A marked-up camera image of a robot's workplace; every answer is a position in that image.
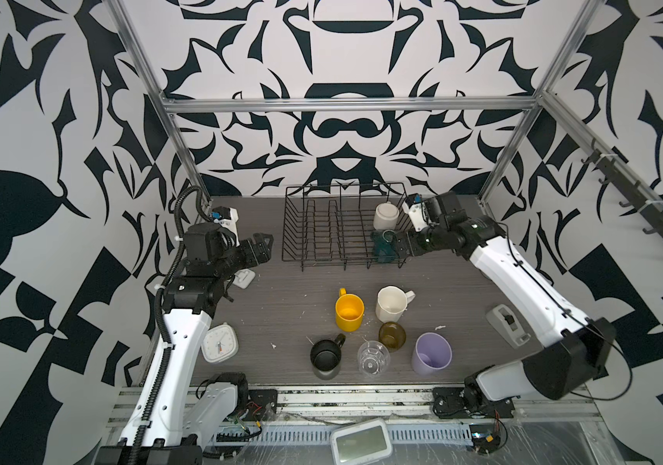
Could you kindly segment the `white mug red inside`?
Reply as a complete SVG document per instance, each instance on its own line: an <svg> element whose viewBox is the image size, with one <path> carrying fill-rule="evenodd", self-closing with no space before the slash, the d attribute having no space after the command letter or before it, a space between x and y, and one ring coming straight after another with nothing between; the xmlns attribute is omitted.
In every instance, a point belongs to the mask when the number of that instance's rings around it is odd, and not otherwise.
<svg viewBox="0 0 663 465"><path fill-rule="evenodd" d="M397 228L397 222L399 222L399 209L393 203L386 201L376 207L373 217L374 230L393 231Z"/></svg>

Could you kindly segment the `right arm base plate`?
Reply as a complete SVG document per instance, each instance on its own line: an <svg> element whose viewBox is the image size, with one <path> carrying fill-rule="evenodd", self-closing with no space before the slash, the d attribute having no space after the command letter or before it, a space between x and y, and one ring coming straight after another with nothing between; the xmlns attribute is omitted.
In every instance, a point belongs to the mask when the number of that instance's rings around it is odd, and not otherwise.
<svg viewBox="0 0 663 465"><path fill-rule="evenodd" d="M510 398L491 401L476 387L435 387L432 396L432 412L441 420L514 418L514 405Z"/></svg>

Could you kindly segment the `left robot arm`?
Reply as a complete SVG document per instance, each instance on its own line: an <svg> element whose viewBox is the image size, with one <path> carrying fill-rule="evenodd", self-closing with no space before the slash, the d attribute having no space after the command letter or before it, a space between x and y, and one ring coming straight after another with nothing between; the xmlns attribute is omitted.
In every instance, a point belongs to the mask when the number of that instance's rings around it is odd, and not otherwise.
<svg viewBox="0 0 663 465"><path fill-rule="evenodd" d="M147 379L120 438L99 449L97 464L201 464L238 455L235 448L217 451L211 442L224 420L245 413L244 374L216 375L192 409L185 403L217 305L230 298L238 272L271 260L273 236L259 232L241 239L238 213L227 207L200 209L200 222L184 226L183 205L190 194L198 202L207 199L203 189L191 187L174 205L178 250L152 303L158 338Z"/></svg>

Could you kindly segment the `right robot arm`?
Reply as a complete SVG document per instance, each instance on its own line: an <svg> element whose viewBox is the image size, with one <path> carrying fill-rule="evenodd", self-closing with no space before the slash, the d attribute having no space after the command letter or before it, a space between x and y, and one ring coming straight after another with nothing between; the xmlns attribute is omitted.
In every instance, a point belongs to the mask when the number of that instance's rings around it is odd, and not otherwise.
<svg viewBox="0 0 663 465"><path fill-rule="evenodd" d="M399 257L450 250L479 269L510 300L541 345L540 351L486 368L464 382L464 404L476 409L528 393L552 400L573 393L604 370L616 329L571 304L521 256L505 224L471 216L454 193L409 195L401 210L411 229L395 237Z"/></svg>

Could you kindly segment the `dark green mug white inside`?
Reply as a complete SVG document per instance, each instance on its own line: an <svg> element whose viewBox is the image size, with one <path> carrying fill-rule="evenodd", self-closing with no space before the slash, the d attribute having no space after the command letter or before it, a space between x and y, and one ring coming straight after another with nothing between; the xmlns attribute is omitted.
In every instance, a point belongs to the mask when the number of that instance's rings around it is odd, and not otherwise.
<svg viewBox="0 0 663 465"><path fill-rule="evenodd" d="M397 264L402 267L405 257L399 255L399 235L393 230L373 231L371 233L373 242L373 261L378 265Z"/></svg>

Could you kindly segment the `black wire dish rack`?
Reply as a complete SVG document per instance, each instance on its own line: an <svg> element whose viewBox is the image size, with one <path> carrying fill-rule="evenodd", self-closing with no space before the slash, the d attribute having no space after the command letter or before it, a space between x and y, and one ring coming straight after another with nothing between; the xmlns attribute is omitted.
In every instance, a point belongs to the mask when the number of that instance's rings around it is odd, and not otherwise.
<svg viewBox="0 0 663 465"><path fill-rule="evenodd" d="M371 233L376 207L393 203L399 210L407 197L401 182L368 184L335 181L329 185L289 186L284 192L281 257L302 270L310 267L343 267L373 261ZM395 232L411 228L401 213Z"/></svg>

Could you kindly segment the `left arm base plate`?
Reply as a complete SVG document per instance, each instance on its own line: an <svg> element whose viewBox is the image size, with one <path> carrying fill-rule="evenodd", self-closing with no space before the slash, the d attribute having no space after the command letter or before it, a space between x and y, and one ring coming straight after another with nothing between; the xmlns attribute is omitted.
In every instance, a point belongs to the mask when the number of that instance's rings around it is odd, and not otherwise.
<svg viewBox="0 0 663 465"><path fill-rule="evenodd" d="M250 389L243 419L250 420L250 422L274 420L277 404L277 389Z"/></svg>

